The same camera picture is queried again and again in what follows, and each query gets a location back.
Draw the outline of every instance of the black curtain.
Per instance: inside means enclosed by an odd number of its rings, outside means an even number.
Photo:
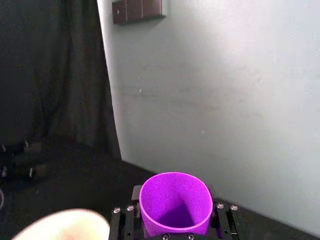
[[[2,141],[62,135],[121,159],[97,1],[0,0],[0,21]]]

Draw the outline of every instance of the white wall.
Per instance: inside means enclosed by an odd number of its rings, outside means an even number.
[[[320,1],[98,3],[122,158],[320,236]]]

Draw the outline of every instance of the black equipment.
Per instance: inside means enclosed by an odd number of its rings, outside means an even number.
[[[16,157],[24,153],[40,152],[40,143],[29,144],[27,140],[15,145],[0,145],[0,183],[14,179],[31,180],[36,167],[17,166]]]
[[[206,235],[192,232],[170,233],[149,237],[147,240],[243,240],[239,224],[241,223],[241,209],[226,201],[216,202],[215,193],[210,189],[214,201],[214,210],[210,218],[210,225]],[[116,207],[112,210],[110,234],[108,240],[144,240],[144,224],[141,217],[139,192],[141,186],[133,188],[131,203],[126,208]]]

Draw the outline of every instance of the purple cup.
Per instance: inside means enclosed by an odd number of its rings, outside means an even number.
[[[205,235],[213,211],[207,186],[181,172],[167,172],[149,178],[139,195],[145,237],[165,233]]]

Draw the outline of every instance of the black table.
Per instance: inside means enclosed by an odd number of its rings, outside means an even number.
[[[1,240],[11,239],[34,221],[66,209],[91,209],[110,221],[111,210],[126,206],[133,187],[154,175],[60,137],[43,141],[41,153],[22,158],[18,162],[44,162],[46,174],[30,183],[15,181],[1,186],[5,194],[0,210]],[[247,240],[319,239],[241,207],[239,211]]]

